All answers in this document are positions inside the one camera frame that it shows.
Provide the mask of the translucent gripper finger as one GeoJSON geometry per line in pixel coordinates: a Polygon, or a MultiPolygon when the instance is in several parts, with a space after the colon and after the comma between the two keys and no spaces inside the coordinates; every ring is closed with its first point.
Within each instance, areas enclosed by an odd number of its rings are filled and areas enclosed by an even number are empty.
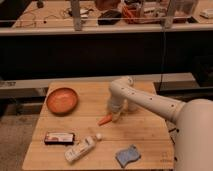
{"type": "Polygon", "coordinates": [[[113,113],[113,115],[112,115],[112,121],[113,122],[117,122],[119,120],[120,116],[121,116],[121,112],[113,113]]]}
{"type": "Polygon", "coordinates": [[[108,114],[112,112],[111,107],[108,106],[108,105],[107,105],[107,107],[106,107],[106,110],[107,110],[107,113],[108,113],[108,114]]]}

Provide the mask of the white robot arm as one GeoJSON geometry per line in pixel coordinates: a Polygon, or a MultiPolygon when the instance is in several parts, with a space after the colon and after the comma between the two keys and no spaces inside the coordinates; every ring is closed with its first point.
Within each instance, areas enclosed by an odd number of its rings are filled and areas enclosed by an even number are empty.
{"type": "Polygon", "coordinates": [[[137,104],[176,125],[174,171],[213,171],[213,101],[189,102],[133,88],[131,77],[109,84],[108,109],[117,113],[125,100],[137,104]]]}

